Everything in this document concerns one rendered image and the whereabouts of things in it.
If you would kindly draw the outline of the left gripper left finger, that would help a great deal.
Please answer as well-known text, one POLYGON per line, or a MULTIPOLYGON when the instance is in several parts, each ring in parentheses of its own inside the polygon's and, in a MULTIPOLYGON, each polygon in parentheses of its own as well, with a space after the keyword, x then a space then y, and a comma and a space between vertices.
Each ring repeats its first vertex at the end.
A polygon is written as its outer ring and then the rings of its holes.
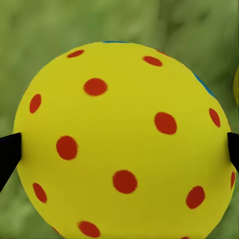
POLYGON ((21 133, 0 138, 0 193, 21 159, 21 133))

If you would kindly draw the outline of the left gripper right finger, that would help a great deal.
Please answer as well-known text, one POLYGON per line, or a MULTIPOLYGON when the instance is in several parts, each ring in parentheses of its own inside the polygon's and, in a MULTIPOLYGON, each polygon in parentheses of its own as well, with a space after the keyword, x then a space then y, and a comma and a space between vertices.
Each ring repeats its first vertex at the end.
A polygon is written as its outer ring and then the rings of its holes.
POLYGON ((232 164, 239 172, 239 134, 227 132, 229 153, 232 164))

